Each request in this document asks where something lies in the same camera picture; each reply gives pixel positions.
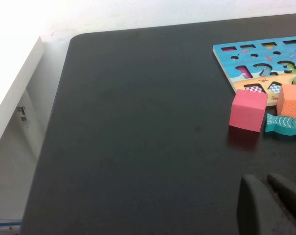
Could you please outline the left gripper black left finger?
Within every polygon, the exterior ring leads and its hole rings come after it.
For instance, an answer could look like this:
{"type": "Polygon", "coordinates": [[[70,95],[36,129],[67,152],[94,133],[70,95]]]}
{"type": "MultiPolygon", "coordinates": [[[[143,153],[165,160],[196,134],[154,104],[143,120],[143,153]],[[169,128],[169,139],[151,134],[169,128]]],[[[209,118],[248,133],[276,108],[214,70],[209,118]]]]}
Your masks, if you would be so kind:
{"type": "Polygon", "coordinates": [[[296,235],[296,219],[267,179],[251,174],[241,178],[236,218],[241,235],[296,235]]]}

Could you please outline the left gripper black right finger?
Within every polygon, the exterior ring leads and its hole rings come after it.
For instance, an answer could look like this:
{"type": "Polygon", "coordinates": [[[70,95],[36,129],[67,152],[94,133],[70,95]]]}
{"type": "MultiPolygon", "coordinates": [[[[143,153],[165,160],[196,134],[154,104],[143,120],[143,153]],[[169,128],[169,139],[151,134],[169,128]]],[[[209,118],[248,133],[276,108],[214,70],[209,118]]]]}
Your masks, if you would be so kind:
{"type": "Polygon", "coordinates": [[[296,219],[296,183],[277,173],[268,174],[267,182],[296,219]]]}

